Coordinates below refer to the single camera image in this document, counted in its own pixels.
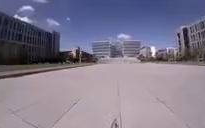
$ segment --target distant building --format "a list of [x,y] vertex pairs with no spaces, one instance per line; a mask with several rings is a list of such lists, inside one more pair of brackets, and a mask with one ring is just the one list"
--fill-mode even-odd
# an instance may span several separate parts
[[0,64],[45,61],[59,53],[60,36],[0,12]]
[[112,58],[123,57],[122,44],[120,42],[114,42],[111,44],[111,57]]
[[98,58],[111,56],[111,41],[95,41],[92,43],[93,54]]
[[144,46],[140,49],[139,55],[144,58],[151,58],[156,56],[156,48],[154,46]]
[[194,54],[194,51],[205,51],[205,16],[185,27],[181,27],[177,36],[178,53],[180,55],[188,54],[188,49],[191,54]]
[[124,40],[122,42],[122,54],[124,57],[138,57],[140,51],[140,41]]
[[80,50],[80,47],[68,51],[61,51],[59,53],[60,59],[69,62],[93,62],[93,54]]
[[156,52],[156,58],[158,60],[173,60],[176,58],[177,50],[173,47],[168,47],[164,49],[159,49]]

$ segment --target road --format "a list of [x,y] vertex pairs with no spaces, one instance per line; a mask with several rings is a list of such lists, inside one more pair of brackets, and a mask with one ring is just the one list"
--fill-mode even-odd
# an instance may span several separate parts
[[100,64],[0,80],[0,128],[205,128],[205,67]]

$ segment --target glass facade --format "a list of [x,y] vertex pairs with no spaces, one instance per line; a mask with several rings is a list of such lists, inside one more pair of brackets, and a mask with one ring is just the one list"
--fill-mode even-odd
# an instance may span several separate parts
[[0,12],[0,41],[23,45],[31,63],[58,54],[60,36]]

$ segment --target pavement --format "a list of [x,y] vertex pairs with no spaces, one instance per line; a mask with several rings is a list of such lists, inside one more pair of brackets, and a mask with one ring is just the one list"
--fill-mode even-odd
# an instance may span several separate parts
[[205,66],[98,64],[0,80],[0,128],[111,128],[114,120],[205,128]]

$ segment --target sky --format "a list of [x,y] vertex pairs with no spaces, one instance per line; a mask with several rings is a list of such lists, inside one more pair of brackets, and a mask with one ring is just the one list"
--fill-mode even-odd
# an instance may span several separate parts
[[0,0],[0,11],[61,34],[60,49],[105,39],[176,45],[176,30],[205,16],[205,0]]

